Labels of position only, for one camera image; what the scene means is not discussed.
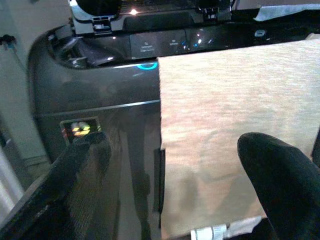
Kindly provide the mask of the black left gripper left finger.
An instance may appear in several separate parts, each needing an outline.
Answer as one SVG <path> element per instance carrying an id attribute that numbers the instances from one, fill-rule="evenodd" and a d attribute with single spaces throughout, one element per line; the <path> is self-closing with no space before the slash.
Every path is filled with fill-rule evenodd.
<path id="1" fill-rule="evenodd" d="M 112 148 L 104 132 L 71 143 L 36 179 L 0 225 L 2 240 L 84 240 Z"/>

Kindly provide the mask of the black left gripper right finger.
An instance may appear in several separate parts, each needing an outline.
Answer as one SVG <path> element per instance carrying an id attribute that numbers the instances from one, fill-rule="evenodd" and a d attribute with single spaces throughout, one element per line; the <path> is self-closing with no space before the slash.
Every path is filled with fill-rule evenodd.
<path id="1" fill-rule="evenodd" d="M 247 132 L 237 141 L 240 162 L 280 240 L 320 238 L 320 169 L 276 137 Z"/>

